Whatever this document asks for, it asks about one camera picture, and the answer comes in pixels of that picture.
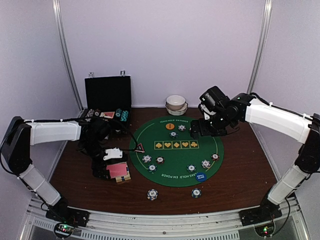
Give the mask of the red-backed card deck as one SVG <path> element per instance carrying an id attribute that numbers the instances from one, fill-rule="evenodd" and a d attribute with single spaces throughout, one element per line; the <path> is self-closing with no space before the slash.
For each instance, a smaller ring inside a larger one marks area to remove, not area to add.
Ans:
<path id="1" fill-rule="evenodd" d="M 128 173 L 127 164 L 125 162 L 108 165 L 106 170 L 109 171 L 111 179 L 124 177 Z"/>

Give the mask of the white blue chip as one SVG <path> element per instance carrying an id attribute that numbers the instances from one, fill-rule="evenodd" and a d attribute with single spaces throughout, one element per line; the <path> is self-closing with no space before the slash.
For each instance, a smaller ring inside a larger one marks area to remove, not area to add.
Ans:
<path id="1" fill-rule="evenodd" d="M 184 132 L 184 131 L 186 131 L 186 126 L 185 125 L 183 125 L 183 124 L 180 124 L 178 127 L 177 127 L 177 129 L 180 131 L 180 132 Z"/>

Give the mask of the green blue chip top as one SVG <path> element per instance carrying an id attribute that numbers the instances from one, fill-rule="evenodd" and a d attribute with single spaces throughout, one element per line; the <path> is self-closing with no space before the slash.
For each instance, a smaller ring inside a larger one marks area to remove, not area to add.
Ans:
<path id="1" fill-rule="evenodd" d="M 171 131 L 171 132 L 169 133 L 169 136 L 170 136 L 172 139 L 176 139 L 176 138 L 179 136 L 179 134 L 178 134 L 177 132 L 175 132 L 175 131 Z"/>

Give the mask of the red black all-in triangle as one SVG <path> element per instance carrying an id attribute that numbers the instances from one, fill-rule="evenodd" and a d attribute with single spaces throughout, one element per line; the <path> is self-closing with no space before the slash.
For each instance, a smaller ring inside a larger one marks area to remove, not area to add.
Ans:
<path id="1" fill-rule="evenodd" d="M 135 147 L 134 151 L 135 151 L 136 153 L 145 153 L 145 152 L 146 152 L 145 149 L 144 149 L 144 147 L 143 147 L 143 144 L 142 144 L 142 143 L 139 143 L 139 144 Z"/>

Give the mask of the orange round button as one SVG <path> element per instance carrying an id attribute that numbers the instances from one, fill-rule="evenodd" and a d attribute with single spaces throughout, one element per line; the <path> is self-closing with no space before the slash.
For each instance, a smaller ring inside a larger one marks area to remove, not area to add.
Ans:
<path id="1" fill-rule="evenodd" d="M 166 128 L 167 130 L 173 130 L 173 129 L 175 128 L 175 125 L 174 125 L 173 123 L 167 123 L 167 124 L 165 125 L 165 128 Z"/>

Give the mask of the blue tan ten chip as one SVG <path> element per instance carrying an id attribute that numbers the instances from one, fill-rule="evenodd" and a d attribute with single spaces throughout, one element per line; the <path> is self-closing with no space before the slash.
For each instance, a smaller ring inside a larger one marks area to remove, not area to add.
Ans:
<path id="1" fill-rule="evenodd" d="M 143 161 L 144 163 L 149 163 L 149 162 L 152 161 L 152 157 L 151 157 L 149 154 L 146 154 L 146 155 L 144 155 L 144 156 L 142 157 L 142 161 Z"/>

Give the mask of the green blue chip bottom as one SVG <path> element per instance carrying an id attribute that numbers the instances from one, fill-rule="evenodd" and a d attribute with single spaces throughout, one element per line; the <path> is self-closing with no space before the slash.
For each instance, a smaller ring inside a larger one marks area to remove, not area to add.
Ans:
<path id="1" fill-rule="evenodd" d="M 193 173 L 196 171 L 197 168 L 194 164 L 189 164 L 186 169 L 188 172 Z"/>

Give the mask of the blue small blind button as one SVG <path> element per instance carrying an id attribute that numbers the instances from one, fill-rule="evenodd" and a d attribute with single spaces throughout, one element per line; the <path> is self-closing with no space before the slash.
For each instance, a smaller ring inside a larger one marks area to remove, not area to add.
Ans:
<path id="1" fill-rule="evenodd" d="M 195 175 L 195 179 L 198 181 L 198 182 L 205 182 L 207 180 L 207 175 L 204 173 L 204 172 L 198 172 L 196 175 Z"/>

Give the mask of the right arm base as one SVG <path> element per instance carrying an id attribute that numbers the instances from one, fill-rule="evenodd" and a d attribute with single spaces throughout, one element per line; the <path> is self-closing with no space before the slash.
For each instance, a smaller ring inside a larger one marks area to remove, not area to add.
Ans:
<path id="1" fill-rule="evenodd" d="M 270 209 L 267 207 L 254 207 L 241 210 L 239 217 L 243 226 L 256 225 L 263 222 L 271 221 L 274 218 L 279 218 L 283 214 L 279 209 Z"/>

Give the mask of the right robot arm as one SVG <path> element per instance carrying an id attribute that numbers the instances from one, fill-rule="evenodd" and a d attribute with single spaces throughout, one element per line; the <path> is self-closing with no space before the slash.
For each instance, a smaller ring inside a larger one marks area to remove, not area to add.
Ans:
<path id="1" fill-rule="evenodd" d="M 300 184 L 320 170 L 320 116 L 294 113 L 275 106 L 256 94 L 240 93 L 230 99 L 223 93 L 206 91 L 200 97 L 203 118 L 190 124 L 192 138 L 227 135 L 226 128 L 239 122 L 264 126 L 285 134 L 299 143 L 297 159 L 282 178 L 268 191 L 256 210 L 259 220 L 268 220 L 279 204 L 291 195 Z"/>

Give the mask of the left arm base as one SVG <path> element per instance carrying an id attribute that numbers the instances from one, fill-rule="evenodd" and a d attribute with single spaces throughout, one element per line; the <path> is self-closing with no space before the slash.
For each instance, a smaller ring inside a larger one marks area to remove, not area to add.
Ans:
<path id="1" fill-rule="evenodd" d="M 85 210 L 79 210 L 75 208 L 67 208 L 67 213 L 65 216 L 58 216 L 49 210 L 45 217 L 57 222 L 64 222 L 74 227 L 86 227 L 89 221 L 90 213 Z"/>

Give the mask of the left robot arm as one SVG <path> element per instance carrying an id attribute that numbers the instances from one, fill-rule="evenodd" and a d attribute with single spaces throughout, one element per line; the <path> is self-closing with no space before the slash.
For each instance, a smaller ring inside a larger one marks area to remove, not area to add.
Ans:
<path id="1" fill-rule="evenodd" d="M 107 165 L 122 161 L 119 148 L 104 148 L 100 142 L 111 132 L 106 118 L 70 118 L 59 120 L 26 120 L 15 116 L 5 133 L 0 152 L 9 173 L 15 175 L 34 192 L 61 222 L 72 218 L 67 200 L 34 166 L 30 147 L 51 142 L 78 141 L 79 147 L 92 159 L 93 172 L 99 178 L 109 178 Z"/>

